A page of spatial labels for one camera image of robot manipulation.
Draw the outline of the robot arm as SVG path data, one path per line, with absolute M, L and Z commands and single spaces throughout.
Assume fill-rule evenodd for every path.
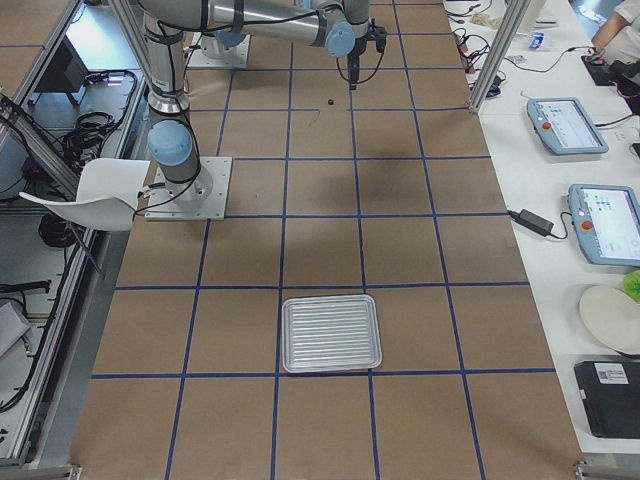
M 143 39 L 149 65 L 151 129 L 149 150 L 166 181 L 169 198 L 192 206 L 211 191 L 190 125 L 185 90 L 187 33 L 237 45 L 248 35 L 274 37 L 323 48 L 348 65 L 351 88 L 359 80 L 359 59 L 378 29 L 367 1 L 143 1 Z

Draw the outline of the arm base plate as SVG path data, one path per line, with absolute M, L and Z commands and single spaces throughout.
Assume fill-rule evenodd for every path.
M 165 180 L 156 168 L 155 183 L 143 214 L 149 221 L 223 220 L 232 171 L 231 157 L 201 157 L 200 172 L 192 184 L 180 186 Z
M 193 36 L 188 66 L 191 69 L 244 70 L 247 68 L 250 37 L 232 40 L 228 46 L 215 36 Z

